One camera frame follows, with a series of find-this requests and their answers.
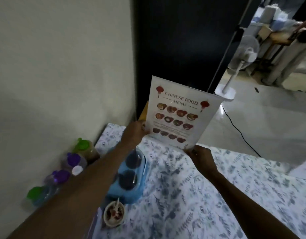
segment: white wall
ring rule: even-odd
[[[135,112],[130,0],[0,0],[0,238],[83,137]]]

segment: purple cap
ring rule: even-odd
[[[57,171],[57,173],[52,173],[52,174],[54,176],[54,182],[56,184],[63,184],[69,179],[71,175],[67,170],[63,170],[63,169]]]
[[[72,168],[77,166],[81,161],[79,154],[67,153],[67,162]]]

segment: fan base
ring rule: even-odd
[[[215,94],[217,96],[223,97],[226,101],[232,101],[235,98],[236,91],[233,88],[229,87],[228,91],[224,94],[222,92],[224,87],[225,87],[225,85],[218,84],[218,86],[217,86],[217,88],[215,90]]]

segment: white cap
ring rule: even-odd
[[[79,173],[83,171],[83,168],[80,165],[74,166],[72,169],[72,174],[77,176]]]

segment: fan pole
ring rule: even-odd
[[[245,63],[245,62],[244,62],[243,60],[240,61],[240,63],[239,63],[239,65],[238,65],[238,67],[237,67],[235,73],[230,77],[230,79],[229,79],[228,82],[226,83],[225,87],[223,88],[223,91],[222,91],[223,94],[226,94],[226,92],[228,91],[228,88],[229,88],[229,85],[230,85],[231,81],[238,75],[239,70],[241,69],[241,67],[243,66],[244,63]]]

